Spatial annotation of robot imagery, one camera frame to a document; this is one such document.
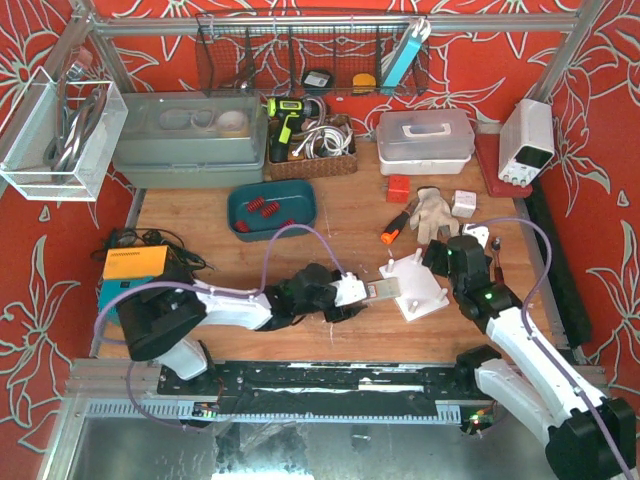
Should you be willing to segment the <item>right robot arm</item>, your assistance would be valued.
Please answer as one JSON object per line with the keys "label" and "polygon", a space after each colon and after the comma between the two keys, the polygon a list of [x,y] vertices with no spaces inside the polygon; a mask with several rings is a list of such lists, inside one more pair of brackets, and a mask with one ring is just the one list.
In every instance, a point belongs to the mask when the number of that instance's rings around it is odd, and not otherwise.
{"label": "right robot arm", "polygon": [[515,293],[492,279],[475,237],[433,240],[422,263],[448,278],[460,312],[491,341],[457,356],[462,388],[504,406],[541,443],[557,478],[638,478],[631,406],[593,386],[540,333]]}

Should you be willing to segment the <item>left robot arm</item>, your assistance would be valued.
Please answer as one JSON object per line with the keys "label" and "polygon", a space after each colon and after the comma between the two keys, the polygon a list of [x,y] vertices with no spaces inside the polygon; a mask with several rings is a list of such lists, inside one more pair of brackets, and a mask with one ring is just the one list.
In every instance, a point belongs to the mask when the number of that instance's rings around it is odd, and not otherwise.
{"label": "left robot arm", "polygon": [[317,263],[257,290],[210,285],[174,269],[129,289],[116,310],[132,361],[156,361],[189,381],[209,369],[203,343],[190,337],[198,327],[273,332],[315,313],[339,323],[358,315],[367,298],[366,283],[357,275]]}

